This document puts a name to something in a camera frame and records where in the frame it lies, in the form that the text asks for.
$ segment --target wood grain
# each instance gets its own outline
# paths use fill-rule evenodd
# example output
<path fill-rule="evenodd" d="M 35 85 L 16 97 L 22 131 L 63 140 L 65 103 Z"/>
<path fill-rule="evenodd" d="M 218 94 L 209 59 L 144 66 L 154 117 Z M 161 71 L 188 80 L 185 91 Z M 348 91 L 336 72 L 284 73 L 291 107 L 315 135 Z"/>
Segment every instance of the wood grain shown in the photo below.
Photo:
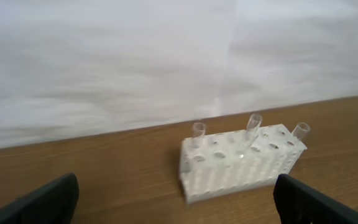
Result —
<path fill-rule="evenodd" d="M 290 175 L 358 210 L 358 97 L 261 112 L 263 125 L 312 132 Z M 206 119 L 208 133 L 245 128 L 248 114 Z M 191 122 L 0 149 L 0 207 L 74 172 L 72 223 L 280 223 L 273 187 L 185 205 L 177 181 Z"/>

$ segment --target test tube rack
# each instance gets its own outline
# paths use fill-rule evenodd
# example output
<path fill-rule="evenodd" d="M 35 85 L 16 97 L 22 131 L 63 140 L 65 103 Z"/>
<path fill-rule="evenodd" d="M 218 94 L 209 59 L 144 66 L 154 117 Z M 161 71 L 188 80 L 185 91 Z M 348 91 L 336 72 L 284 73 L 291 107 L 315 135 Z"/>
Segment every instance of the test tube rack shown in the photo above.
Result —
<path fill-rule="evenodd" d="M 283 125 L 260 127 L 245 154 L 237 150 L 245 130 L 206 135 L 194 148 L 192 138 L 182 141 L 180 180 L 186 202 L 254 189 L 287 174 L 307 147 Z"/>

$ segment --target brown wooden surface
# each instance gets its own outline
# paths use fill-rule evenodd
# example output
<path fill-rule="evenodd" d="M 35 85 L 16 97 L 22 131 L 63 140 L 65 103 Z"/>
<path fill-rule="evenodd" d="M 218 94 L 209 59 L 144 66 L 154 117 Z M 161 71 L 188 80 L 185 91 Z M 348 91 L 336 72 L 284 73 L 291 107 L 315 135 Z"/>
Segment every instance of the brown wooden surface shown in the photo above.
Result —
<path fill-rule="evenodd" d="M 290 175 L 358 210 L 358 97 L 261 112 L 263 126 L 312 132 Z M 245 128 L 248 114 L 207 119 L 208 133 Z M 187 207 L 177 181 L 180 142 L 191 122 L 0 149 L 0 207 L 74 172 L 72 223 L 280 223 L 273 187 Z"/>

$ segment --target hole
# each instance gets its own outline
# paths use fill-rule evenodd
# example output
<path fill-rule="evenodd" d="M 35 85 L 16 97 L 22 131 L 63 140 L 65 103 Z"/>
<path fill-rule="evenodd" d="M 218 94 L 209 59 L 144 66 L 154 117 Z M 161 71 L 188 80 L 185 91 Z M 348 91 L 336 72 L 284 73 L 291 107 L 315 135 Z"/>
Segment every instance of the hole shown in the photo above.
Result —
<path fill-rule="evenodd" d="M 260 152 L 260 149 L 258 149 L 257 147 L 251 147 L 251 150 L 254 152 Z"/>
<path fill-rule="evenodd" d="M 217 157 L 218 159 L 226 158 L 226 155 L 223 152 L 215 152 L 214 156 Z"/>
<path fill-rule="evenodd" d="M 205 158 L 204 158 L 204 156 L 195 156 L 195 157 L 194 157 L 194 160 L 195 160 L 196 162 L 204 162 L 204 161 L 205 161 Z"/>
<path fill-rule="evenodd" d="M 278 149 L 278 146 L 273 143 L 270 143 L 269 146 L 272 147 L 273 149 Z"/>

